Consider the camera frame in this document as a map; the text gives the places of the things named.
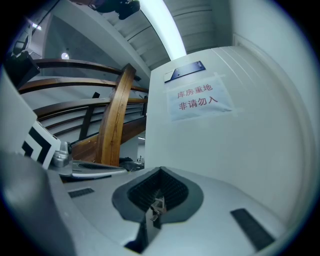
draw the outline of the white wall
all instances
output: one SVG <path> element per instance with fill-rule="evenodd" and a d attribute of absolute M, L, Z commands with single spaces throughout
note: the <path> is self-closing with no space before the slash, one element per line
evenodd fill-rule
<path fill-rule="evenodd" d="M 138 145 L 138 156 L 137 158 L 140 159 L 140 156 L 141 156 L 141 160 L 145 159 L 145 144 L 139 144 Z"/>
<path fill-rule="evenodd" d="M 272 1 L 231 0 L 230 7 L 234 33 L 269 55 L 296 86 L 307 108 L 319 150 L 319 66 L 307 39 Z"/>
<path fill-rule="evenodd" d="M 131 158 L 133 161 L 137 161 L 138 154 L 138 136 L 129 139 L 123 143 L 120 147 L 121 158 Z"/>
<path fill-rule="evenodd" d="M 206 70 L 164 84 L 165 73 L 199 60 Z M 171 122 L 166 89 L 215 74 L 221 76 L 234 111 Z M 295 104 L 303 107 L 298 98 Z M 146 168 L 169 166 L 230 183 L 285 224 L 297 210 L 305 178 L 305 144 L 293 99 L 242 47 L 195 52 L 153 70 L 145 143 Z"/>

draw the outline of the black camera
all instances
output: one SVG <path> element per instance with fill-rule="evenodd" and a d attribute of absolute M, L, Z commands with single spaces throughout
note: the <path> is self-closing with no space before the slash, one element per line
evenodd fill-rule
<path fill-rule="evenodd" d="M 130 15 L 140 10 L 138 0 L 106 0 L 104 4 L 95 9 L 99 13 L 110 13 L 115 11 L 119 14 L 120 20 L 125 20 Z"/>

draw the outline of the wooden beam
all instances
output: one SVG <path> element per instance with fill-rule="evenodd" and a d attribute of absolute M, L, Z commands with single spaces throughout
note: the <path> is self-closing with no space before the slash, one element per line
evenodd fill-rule
<path fill-rule="evenodd" d="M 147 118 L 142 117 L 123 124 L 121 144 L 146 130 Z M 98 135 L 93 135 L 72 145 L 72 158 L 92 162 L 96 155 Z"/>
<path fill-rule="evenodd" d="M 121 75 L 122 71 L 118 68 L 105 66 L 89 61 L 76 60 L 76 59 L 61 59 L 61 58 L 43 58 L 35 59 L 34 62 L 40 69 L 45 68 L 80 68 L 87 70 L 97 70 L 107 72 L 111 74 Z M 140 81 L 141 78 L 137 75 L 134 76 L 134 80 Z"/>
<path fill-rule="evenodd" d="M 95 92 L 92 96 L 92 99 L 99 98 L 99 96 L 100 96 L 100 93 Z M 94 110 L 95 110 L 95 106 L 89 106 L 88 109 L 86 110 L 83 118 L 83 122 L 82 122 L 82 127 L 80 130 L 80 134 L 79 134 L 79 140 L 83 140 L 85 137 L 87 137 L 88 129 L 90 126 L 90 120 L 94 113 Z"/>
<path fill-rule="evenodd" d="M 117 80 L 115 94 L 106 107 L 96 142 L 95 162 L 119 166 L 121 136 L 127 103 L 136 70 L 126 65 Z"/>
<path fill-rule="evenodd" d="M 144 132 L 146 130 L 146 123 L 146 117 L 125 123 L 122 129 L 121 144 Z"/>
<path fill-rule="evenodd" d="M 148 100 L 146 99 L 140 99 L 140 98 L 130 98 L 128 100 L 128 104 L 140 104 L 140 103 L 146 103 Z M 44 107 L 40 107 L 37 109 L 34 109 L 33 112 L 38 116 L 38 120 L 44 120 L 44 117 L 50 116 L 53 117 L 53 114 L 77 109 L 75 111 L 79 111 L 79 108 L 87 107 L 87 106 L 96 106 L 96 107 L 102 107 L 110 103 L 109 98 L 89 98 L 89 99 L 80 99 L 75 101 L 66 101 L 61 103 L 56 103 Z"/>
<path fill-rule="evenodd" d="M 115 81 L 101 80 L 95 78 L 84 78 L 84 77 L 59 77 L 59 78 L 47 78 L 35 81 L 30 81 L 19 88 L 20 94 L 26 94 L 38 90 L 66 87 L 66 86 L 100 86 L 100 87 L 116 87 Z M 148 93 L 149 90 L 132 86 L 131 90 L 142 93 Z"/>

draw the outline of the black strip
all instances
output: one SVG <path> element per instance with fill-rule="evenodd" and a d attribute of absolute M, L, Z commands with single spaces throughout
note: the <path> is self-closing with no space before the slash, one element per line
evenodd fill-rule
<path fill-rule="evenodd" d="M 31 157 L 32 152 L 34 151 L 32 149 L 32 147 L 30 147 L 30 145 L 28 143 L 26 143 L 26 142 L 23 142 L 22 149 L 25 152 L 25 154 L 24 154 L 25 157 Z"/>
<path fill-rule="evenodd" d="M 81 197 L 81 196 L 84 196 L 84 195 L 87 195 L 87 194 L 90 194 L 93 192 L 94 192 L 94 190 L 91 187 L 87 187 L 87 188 L 82 188 L 82 189 L 79 189 L 76 191 L 70 191 L 68 193 L 71 198 L 77 198 L 77 197 Z"/>
<path fill-rule="evenodd" d="M 142 105 L 142 112 L 141 112 L 141 116 L 146 117 L 147 116 L 147 106 L 148 106 L 148 102 L 143 103 Z"/>
<path fill-rule="evenodd" d="M 51 144 L 46 141 L 33 127 L 31 127 L 29 134 L 42 147 L 37 161 L 43 164 L 51 148 Z"/>
<path fill-rule="evenodd" d="M 114 169 L 119 169 L 119 170 L 123 170 L 121 167 L 115 167 L 115 166 L 107 166 L 107 165 L 103 165 L 103 164 L 94 164 L 94 163 L 90 163 L 90 162 L 82 162 L 78 164 L 79 166 L 83 167 L 83 168 L 87 168 L 87 169 L 103 169 L 103 170 L 114 170 Z"/>
<path fill-rule="evenodd" d="M 138 33 L 136 33 L 134 36 L 132 36 L 132 37 L 130 37 L 127 41 L 129 42 L 132 38 L 134 38 L 136 35 L 139 35 L 141 32 L 143 32 L 143 31 L 145 31 L 146 29 L 148 29 L 148 28 L 150 28 L 151 27 L 151 25 L 150 26 L 148 26 L 148 27 L 146 27 L 146 28 L 144 28 L 144 29 L 142 29 L 141 31 L 139 31 Z"/>
<path fill-rule="evenodd" d="M 181 15 L 185 15 L 185 14 L 193 14 L 193 13 L 200 13 L 200 12 L 212 12 L 212 9 L 210 9 L 210 10 L 194 10 L 194 11 L 188 11 L 188 12 L 185 12 L 185 13 L 177 14 L 177 15 L 172 16 L 172 17 L 175 18 L 175 17 L 181 16 Z"/>
<path fill-rule="evenodd" d="M 258 251 L 275 241 L 246 209 L 236 209 L 230 213 Z"/>
<path fill-rule="evenodd" d="M 78 177 L 73 177 L 73 176 L 67 176 L 67 177 L 61 176 L 61 180 L 64 183 L 75 183 L 75 182 L 96 181 L 96 180 L 107 179 L 107 178 L 111 178 L 111 177 L 112 177 L 112 175 L 106 175 L 106 176 L 102 176 L 102 177 L 98 177 L 98 178 L 96 178 L 96 177 L 78 178 Z"/>
<path fill-rule="evenodd" d="M 96 99 L 100 97 L 100 93 L 95 92 L 92 96 L 92 99 Z M 85 112 L 83 121 L 82 121 L 82 126 L 81 126 L 81 130 L 80 130 L 80 134 L 79 134 L 79 140 L 83 140 L 88 133 L 89 130 L 89 126 L 90 126 L 90 121 L 91 121 L 91 117 L 92 114 L 94 113 L 96 106 L 89 106 L 88 109 Z"/>

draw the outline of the ceiling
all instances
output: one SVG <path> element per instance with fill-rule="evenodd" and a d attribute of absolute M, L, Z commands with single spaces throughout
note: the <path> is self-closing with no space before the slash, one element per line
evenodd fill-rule
<path fill-rule="evenodd" d="M 223 26 L 222 21 L 228 21 L 229 18 L 225 17 L 226 15 L 221 11 L 223 10 L 222 6 L 225 6 L 228 1 L 164 0 L 164 2 L 176 23 L 187 54 L 230 45 L 225 42 L 221 43 L 222 36 L 219 36 L 221 35 L 219 31 L 226 33 L 228 29 Z M 125 20 L 119 20 L 118 14 L 115 12 L 100 14 L 133 47 L 150 70 L 170 61 L 160 38 L 141 10 Z M 122 68 L 108 55 L 110 52 L 103 51 L 93 41 L 95 41 L 93 38 L 85 37 L 71 25 L 52 15 L 42 58 L 61 58 L 61 54 L 66 52 L 71 59 Z M 112 79 L 105 77 L 106 74 L 97 73 L 94 70 L 70 70 L 70 68 L 47 69 L 42 75 Z"/>
<path fill-rule="evenodd" d="M 211 0 L 164 0 L 187 54 L 216 47 Z M 170 61 L 156 31 L 140 10 L 125 20 L 115 12 L 101 13 L 131 44 L 150 70 Z"/>

